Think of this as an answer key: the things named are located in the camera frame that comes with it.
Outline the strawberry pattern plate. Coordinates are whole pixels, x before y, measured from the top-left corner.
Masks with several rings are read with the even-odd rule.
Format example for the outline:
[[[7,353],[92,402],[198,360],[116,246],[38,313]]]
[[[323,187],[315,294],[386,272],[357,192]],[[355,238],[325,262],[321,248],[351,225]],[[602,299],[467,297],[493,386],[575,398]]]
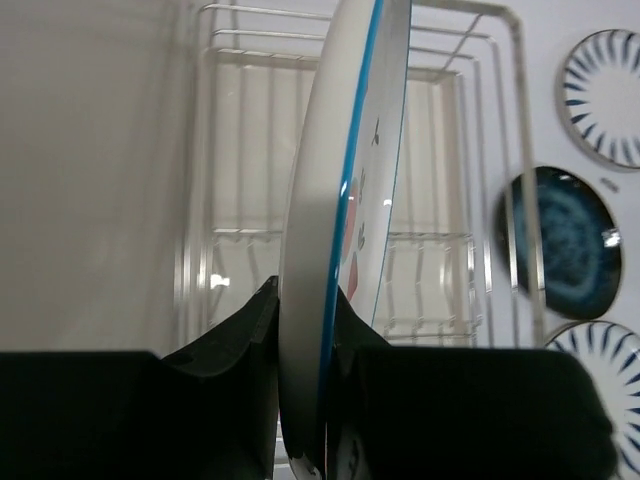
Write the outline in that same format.
[[[371,323],[401,144],[412,5],[342,1],[292,167],[279,271],[279,401],[289,464],[324,479],[337,303]]]

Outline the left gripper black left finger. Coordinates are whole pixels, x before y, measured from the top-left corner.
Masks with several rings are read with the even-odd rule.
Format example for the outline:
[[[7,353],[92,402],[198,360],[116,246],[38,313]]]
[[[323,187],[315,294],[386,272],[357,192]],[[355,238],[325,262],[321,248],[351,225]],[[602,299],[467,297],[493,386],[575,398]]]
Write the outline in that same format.
[[[5,352],[5,479],[269,479],[278,282],[174,353]]]

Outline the dark blue glazed plate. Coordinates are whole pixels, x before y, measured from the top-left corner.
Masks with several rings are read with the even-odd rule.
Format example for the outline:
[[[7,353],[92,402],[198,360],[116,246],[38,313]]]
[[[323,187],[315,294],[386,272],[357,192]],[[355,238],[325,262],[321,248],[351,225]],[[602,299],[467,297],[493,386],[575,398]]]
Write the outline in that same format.
[[[546,307],[590,321],[607,313],[618,294],[621,234],[599,194],[569,171],[535,169]]]

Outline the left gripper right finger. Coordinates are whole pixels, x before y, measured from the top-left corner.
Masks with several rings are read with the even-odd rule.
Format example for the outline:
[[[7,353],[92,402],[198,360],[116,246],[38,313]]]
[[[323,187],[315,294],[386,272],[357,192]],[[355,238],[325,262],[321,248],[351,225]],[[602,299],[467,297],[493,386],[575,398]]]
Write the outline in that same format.
[[[607,479],[613,426],[572,356],[394,346],[336,304],[331,479]]]

